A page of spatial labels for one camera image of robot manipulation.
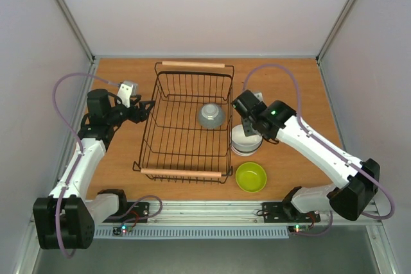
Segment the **white ribbed bowl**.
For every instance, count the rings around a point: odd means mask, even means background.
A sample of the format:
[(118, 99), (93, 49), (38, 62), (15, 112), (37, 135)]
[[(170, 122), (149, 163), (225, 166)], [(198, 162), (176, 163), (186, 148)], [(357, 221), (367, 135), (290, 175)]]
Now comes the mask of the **white ribbed bowl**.
[(241, 124), (236, 125), (231, 131), (232, 146), (240, 151), (253, 151), (258, 149), (263, 142), (260, 135), (245, 136)]

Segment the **blue floral white bowl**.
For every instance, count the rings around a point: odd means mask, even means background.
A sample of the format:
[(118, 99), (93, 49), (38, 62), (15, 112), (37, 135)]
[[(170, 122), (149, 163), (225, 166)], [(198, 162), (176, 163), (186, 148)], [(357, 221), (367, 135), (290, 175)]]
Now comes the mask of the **blue floral white bowl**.
[(255, 154), (258, 150), (258, 149), (254, 149), (253, 151), (240, 151), (240, 150), (236, 149), (234, 146), (232, 146), (231, 149), (236, 155), (241, 156), (241, 157), (251, 156), (251, 155)]

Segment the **grey dotted bowl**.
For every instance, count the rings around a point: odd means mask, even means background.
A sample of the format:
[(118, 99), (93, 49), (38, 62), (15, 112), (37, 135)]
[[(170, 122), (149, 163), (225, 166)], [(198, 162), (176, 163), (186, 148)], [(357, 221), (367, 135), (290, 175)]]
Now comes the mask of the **grey dotted bowl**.
[(217, 129), (225, 121), (225, 112), (220, 105), (207, 103), (198, 111), (197, 115), (199, 125), (204, 129)]

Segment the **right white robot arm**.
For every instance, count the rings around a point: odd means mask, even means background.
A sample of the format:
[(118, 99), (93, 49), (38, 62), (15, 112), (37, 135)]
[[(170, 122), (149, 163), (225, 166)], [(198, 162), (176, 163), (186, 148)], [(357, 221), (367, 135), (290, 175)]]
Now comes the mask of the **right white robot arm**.
[(232, 106), (250, 131), (295, 149), (332, 181), (320, 187), (294, 187), (282, 200), (288, 219), (295, 221), (311, 211), (332, 210), (355, 221), (378, 192), (380, 165), (375, 160), (362, 160), (335, 146), (286, 103), (275, 101), (265, 105), (245, 90)]

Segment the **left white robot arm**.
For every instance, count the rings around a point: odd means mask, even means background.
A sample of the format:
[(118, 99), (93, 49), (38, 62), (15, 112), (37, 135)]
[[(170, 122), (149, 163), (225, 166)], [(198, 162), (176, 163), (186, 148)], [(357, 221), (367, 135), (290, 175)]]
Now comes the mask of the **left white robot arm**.
[(154, 106), (154, 101), (143, 101), (126, 84), (119, 87), (117, 94), (106, 89), (88, 93), (87, 113), (76, 135), (78, 144), (73, 157), (55, 188), (33, 205), (37, 238), (43, 250), (86, 249), (96, 226), (128, 217), (130, 207), (122, 189), (102, 190), (90, 202), (85, 197), (116, 131), (124, 122), (146, 121)]

